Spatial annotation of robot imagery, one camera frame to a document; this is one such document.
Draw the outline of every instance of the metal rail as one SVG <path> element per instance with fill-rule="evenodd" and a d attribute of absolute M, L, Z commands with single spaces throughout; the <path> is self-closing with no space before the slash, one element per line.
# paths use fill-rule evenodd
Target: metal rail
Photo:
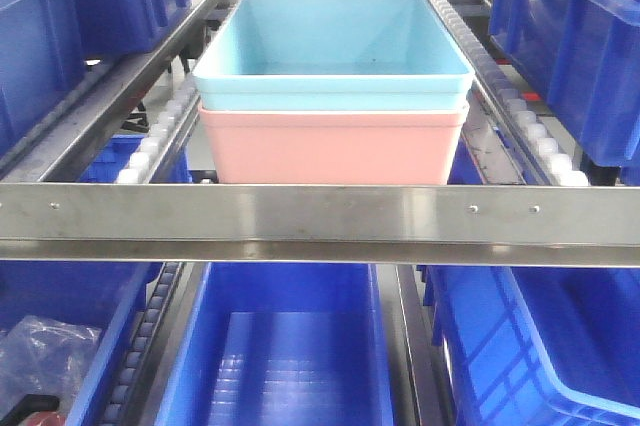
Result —
<path fill-rule="evenodd" d="M 0 202 L 3 258 L 635 266 L 640 257 L 637 188 L 1 184 Z"/>

